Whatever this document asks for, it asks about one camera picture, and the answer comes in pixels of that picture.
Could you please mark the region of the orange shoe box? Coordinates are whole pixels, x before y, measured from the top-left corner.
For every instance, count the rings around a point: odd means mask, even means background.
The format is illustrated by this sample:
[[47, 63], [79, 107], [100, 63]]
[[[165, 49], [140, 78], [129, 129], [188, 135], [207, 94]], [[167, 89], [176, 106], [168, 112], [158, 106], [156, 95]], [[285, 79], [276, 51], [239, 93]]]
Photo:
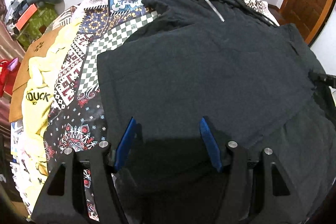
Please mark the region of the orange shoe box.
[[20, 31], [23, 26], [28, 22], [28, 20], [36, 13], [37, 10], [38, 8], [35, 4], [30, 5], [15, 24], [17, 30]]

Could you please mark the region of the red plush flower toy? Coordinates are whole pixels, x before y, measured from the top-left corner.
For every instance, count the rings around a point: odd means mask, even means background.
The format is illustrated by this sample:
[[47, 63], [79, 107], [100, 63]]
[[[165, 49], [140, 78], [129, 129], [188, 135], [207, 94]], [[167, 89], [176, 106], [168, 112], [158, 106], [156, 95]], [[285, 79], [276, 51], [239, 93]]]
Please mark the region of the red plush flower toy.
[[1, 60], [0, 97], [3, 97], [5, 93], [10, 96], [13, 94], [13, 87], [20, 65], [18, 57], [12, 60]]

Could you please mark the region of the yellow duck blanket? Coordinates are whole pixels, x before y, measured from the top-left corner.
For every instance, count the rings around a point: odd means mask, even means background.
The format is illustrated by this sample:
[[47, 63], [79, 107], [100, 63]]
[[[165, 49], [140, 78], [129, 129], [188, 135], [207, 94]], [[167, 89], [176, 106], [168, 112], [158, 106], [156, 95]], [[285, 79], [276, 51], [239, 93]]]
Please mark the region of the yellow duck blanket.
[[18, 139], [17, 172], [14, 182], [29, 214], [33, 212], [48, 177], [43, 135], [54, 101], [54, 86], [67, 52], [78, 32], [80, 20], [62, 27], [45, 57], [29, 59], [30, 79], [23, 93], [23, 132]]

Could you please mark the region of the pile of papers and clutter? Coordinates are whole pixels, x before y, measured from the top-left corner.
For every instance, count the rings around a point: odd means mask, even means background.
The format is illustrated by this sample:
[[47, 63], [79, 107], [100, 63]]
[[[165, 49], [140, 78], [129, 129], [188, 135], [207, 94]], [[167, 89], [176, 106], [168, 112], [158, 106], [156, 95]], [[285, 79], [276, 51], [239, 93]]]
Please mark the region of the pile of papers and clutter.
[[5, 16], [5, 25], [10, 32], [13, 32], [13, 29], [22, 16], [22, 14], [28, 9], [29, 5], [27, 0], [13, 0], [11, 1], [7, 13]]

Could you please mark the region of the bamboo folding lap table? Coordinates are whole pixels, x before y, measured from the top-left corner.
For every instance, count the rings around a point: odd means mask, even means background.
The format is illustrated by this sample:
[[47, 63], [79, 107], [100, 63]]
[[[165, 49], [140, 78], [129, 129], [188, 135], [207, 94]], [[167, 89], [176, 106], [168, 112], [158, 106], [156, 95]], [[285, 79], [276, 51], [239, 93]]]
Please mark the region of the bamboo folding lap table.
[[29, 59], [31, 57], [45, 57], [50, 46], [55, 42], [59, 31], [62, 27], [58, 27], [48, 33], [44, 33], [38, 40], [34, 41], [27, 49], [21, 65], [18, 69], [11, 102], [9, 107], [9, 122], [15, 122], [22, 119], [22, 100], [23, 93], [27, 87], [27, 82], [30, 79], [29, 74]]

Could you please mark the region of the patchwork patterned bed sheet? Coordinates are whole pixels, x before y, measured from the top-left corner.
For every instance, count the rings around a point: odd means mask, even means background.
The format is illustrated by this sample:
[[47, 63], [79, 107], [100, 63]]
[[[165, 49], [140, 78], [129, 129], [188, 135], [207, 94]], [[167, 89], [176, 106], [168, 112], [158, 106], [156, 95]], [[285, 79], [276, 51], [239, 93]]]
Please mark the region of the patchwork patterned bed sheet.
[[[242, 1], [270, 24], [277, 24], [266, 2]], [[100, 53], [120, 47], [156, 17], [142, 0], [109, 0], [107, 8], [87, 11], [55, 84], [55, 100], [44, 135], [48, 169], [54, 168], [66, 148], [88, 151], [109, 139], [96, 59]]]

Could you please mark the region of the brown wooden door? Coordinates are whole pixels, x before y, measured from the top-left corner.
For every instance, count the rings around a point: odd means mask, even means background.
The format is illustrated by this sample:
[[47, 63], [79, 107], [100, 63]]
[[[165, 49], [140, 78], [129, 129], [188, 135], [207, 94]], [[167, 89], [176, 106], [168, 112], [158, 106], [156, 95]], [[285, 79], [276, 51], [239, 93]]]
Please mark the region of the brown wooden door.
[[335, 0], [283, 0], [283, 23], [293, 23], [306, 44], [312, 45], [326, 24]]

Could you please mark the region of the black zip hoodie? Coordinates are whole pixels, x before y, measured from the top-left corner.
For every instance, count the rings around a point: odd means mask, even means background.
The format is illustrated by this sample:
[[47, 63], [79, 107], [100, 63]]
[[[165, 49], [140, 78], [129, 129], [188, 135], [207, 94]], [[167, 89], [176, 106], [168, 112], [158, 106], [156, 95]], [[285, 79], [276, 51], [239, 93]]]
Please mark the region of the black zip hoodie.
[[301, 201], [300, 223], [335, 221], [335, 103], [325, 73], [292, 24], [276, 27], [242, 0], [143, 0], [158, 17], [100, 53], [97, 74], [118, 145], [136, 134], [116, 173], [131, 223], [215, 223], [227, 177], [199, 131], [248, 149], [271, 148]]

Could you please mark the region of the green patterned storage box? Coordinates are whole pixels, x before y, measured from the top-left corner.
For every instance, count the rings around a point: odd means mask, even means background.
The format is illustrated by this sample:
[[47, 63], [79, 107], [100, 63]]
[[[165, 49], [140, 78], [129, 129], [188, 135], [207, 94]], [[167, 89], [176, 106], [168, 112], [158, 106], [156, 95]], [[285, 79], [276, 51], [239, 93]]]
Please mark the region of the green patterned storage box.
[[58, 17], [54, 5], [46, 4], [36, 8], [36, 11], [19, 30], [17, 41], [26, 51], [30, 44], [45, 33], [47, 27]]

